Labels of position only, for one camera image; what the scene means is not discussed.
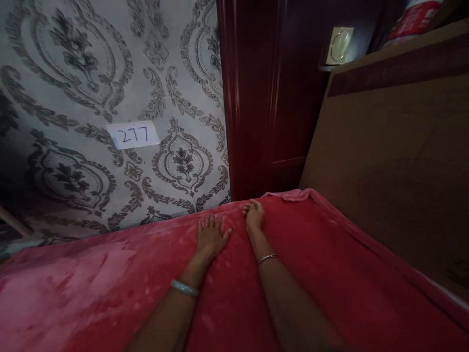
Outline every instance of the red blanket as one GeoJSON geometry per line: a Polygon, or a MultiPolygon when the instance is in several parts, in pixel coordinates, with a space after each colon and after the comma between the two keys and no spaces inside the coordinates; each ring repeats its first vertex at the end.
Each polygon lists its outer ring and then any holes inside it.
{"type": "MultiPolygon", "coordinates": [[[[317,192],[260,201],[273,248],[350,351],[469,351],[467,312],[317,192]]],[[[242,206],[18,253],[0,267],[1,350],[123,350],[194,253],[197,220],[214,212],[234,230],[187,351],[279,351],[242,206]]]]}

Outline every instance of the damask wallpaper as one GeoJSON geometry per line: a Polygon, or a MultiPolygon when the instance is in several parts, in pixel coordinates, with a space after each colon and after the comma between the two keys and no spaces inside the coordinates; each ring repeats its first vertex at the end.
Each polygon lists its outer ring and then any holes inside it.
{"type": "Polygon", "coordinates": [[[215,0],[4,0],[0,41],[3,206],[34,230],[0,252],[230,201],[215,0]],[[138,120],[161,144],[117,150],[138,120]]]}

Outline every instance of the cardboard box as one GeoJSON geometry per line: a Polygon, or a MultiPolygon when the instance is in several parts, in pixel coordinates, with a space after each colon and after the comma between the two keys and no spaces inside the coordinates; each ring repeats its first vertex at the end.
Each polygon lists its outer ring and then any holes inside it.
{"type": "Polygon", "coordinates": [[[300,187],[469,302],[469,20],[335,68],[300,187]]]}

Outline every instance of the silver bracelet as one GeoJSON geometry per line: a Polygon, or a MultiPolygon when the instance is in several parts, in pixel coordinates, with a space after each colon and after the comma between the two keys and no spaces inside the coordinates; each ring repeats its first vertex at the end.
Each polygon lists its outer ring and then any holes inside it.
{"type": "Polygon", "coordinates": [[[178,290],[181,293],[185,293],[189,296],[192,297],[197,297],[200,293],[200,291],[196,288],[192,288],[186,284],[183,284],[180,281],[177,280],[172,280],[171,281],[171,287],[174,288],[175,290],[178,290]]]}
{"type": "Polygon", "coordinates": [[[266,259],[269,259],[269,258],[275,258],[275,257],[278,257],[277,254],[269,254],[268,256],[265,256],[264,258],[262,258],[260,261],[259,261],[259,265],[266,259]]]}

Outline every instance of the person's right hand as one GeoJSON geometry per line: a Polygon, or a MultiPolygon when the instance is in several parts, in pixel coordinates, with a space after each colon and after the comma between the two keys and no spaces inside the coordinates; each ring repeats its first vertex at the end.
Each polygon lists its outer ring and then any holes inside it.
{"type": "Polygon", "coordinates": [[[250,199],[249,202],[244,205],[243,214],[246,216],[246,230],[251,235],[256,231],[262,230],[264,208],[257,200],[250,199]]]}

